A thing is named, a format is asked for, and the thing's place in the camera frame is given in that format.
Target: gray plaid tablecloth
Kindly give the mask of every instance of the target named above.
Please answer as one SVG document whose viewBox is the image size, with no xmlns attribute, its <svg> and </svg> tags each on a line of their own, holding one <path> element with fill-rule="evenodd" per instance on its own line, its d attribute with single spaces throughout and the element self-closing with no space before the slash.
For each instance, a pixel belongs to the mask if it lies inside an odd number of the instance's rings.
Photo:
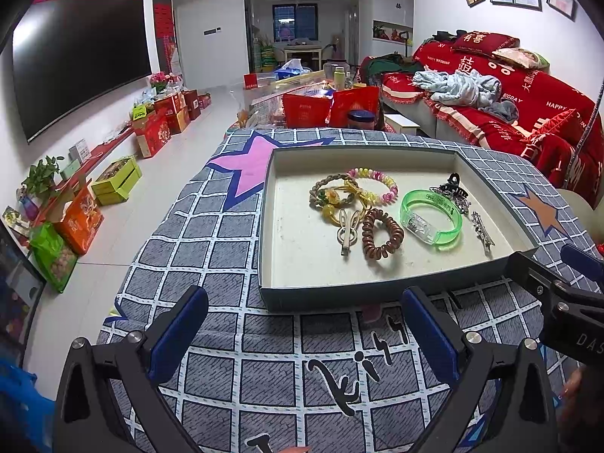
<svg viewBox="0 0 604 453">
<path fill-rule="evenodd" d="M 541 263 L 575 286 L 597 291 L 560 260 L 563 244 L 597 254 L 594 243 L 547 179 L 519 157 L 378 131 L 326 128 L 267 134 L 286 145 L 333 137 L 331 144 L 454 149 L 525 220 L 541 241 L 535 255 Z M 216 155 L 241 151 L 249 138 L 250 132 L 237 131 Z M 448 386 L 436 380 L 408 331 L 409 343 L 404 344 L 404 331 L 397 325 L 402 320 L 399 305 L 382 305 L 375 322 L 366 322 L 360 308 L 269 313 L 258 287 L 262 191 L 224 212 L 231 177 L 206 166 L 183 187 L 116 296 L 123 319 L 106 320 L 97 343 L 115 342 L 128 331 L 145 328 L 190 284 L 200 284 L 208 292 L 210 312 L 180 369 L 160 390 L 203 451 L 277 453 L 305 445 L 314 453 L 408 450 L 439 409 Z M 544 234 L 535 213 L 514 196 L 526 195 L 527 187 L 558 209 L 568 237 L 557 230 Z M 538 302 L 507 280 L 455 294 L 461 309 L 445 293 L 433 301 L 462 329 L 478 331 L 487 341 L 517 345 L 541 330 Z M 388 344 L 387 353 L 376 348 L 380 341 Z M 543 353 L 552 389 L 559 393 L 577 363 L 550 349 Z M 348 410 L 334 400 L 333 383 L 350 397 Z M 122 384 L 114 383 L 114 389 L 137 445 L 153 451 Z M 489 382 L 470 425 L 479 421 L 494 392 L 495 384 Z"/>
</svg>

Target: white stool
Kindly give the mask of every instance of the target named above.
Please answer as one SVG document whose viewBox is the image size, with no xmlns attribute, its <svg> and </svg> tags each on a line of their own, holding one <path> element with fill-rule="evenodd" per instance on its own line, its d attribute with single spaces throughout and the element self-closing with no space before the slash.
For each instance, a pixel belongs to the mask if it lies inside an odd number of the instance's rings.
<svg viewBox="0 0 604 453">
<path fill-rule="evenodd" d="M 397 133 L 418 135 L 419 125 L 401 114 L 384 114 L 384 121 Z"/>
</svg>

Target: green plastic bag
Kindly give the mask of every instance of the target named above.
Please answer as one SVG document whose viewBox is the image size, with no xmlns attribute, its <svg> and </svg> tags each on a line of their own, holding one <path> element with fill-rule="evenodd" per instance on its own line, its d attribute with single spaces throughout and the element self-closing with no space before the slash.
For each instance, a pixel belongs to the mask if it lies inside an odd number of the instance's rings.
<svg viewBox="0 0 604 453">
<path fill-rule="evenodd" d="M 31 231 L 29 245 L 43 276 L 62 293 L 76 266 L 77 256 L 48 222 Z"/>
</svg>

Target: yellow-green box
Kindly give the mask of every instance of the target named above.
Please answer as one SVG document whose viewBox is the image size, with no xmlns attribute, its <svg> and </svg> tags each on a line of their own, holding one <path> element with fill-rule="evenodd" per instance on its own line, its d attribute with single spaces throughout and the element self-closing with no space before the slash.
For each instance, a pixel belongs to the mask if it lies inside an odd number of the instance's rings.
<svg viewBox="0 0 604 453">
<path fill-rule="evenodd" d="M 134 157 L 121 158 L 107 167 L 91 184 L 91 189 L 103 206 L 122 203 L 128 200 L 130 191 L 142 176 Z"/>
</svg>

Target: red blanket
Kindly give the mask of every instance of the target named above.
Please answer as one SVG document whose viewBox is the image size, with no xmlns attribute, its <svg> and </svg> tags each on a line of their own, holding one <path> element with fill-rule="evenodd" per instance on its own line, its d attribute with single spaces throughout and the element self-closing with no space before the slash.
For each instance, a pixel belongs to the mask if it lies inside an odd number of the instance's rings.
<svg viewBox="0 0 604 453">
<path fill-rule="evenodd" d="M 484 56 L 458 52 L 447 43 L 425 44 L 414 57 L 436 71 L 452 74 L 475 69 L 497 77 L 502 84 L 501 99 L 513 101 L 518 107 L 518 124 L 512 127 L 474 108 L 448 107 L 431 101 L 423 90 L 411 84 L 410 75 L 393 73 L 384 77 L 382 91 L 389 100 L 413 104 L 423 98 L 439 119 L 454 127 L 470 144 L 523 156 L 554 187 L 562 187 L 573 148 L 594 109 L 590 98 L 544 72 L 525 71 Z M 556 117 L 562 112 L 566 113 L 564 117 Z M 592 206 L 596 204 L 603 160 L 604 137 L 598 116 L 569 182 L 569 189 Z"/>
</svg>

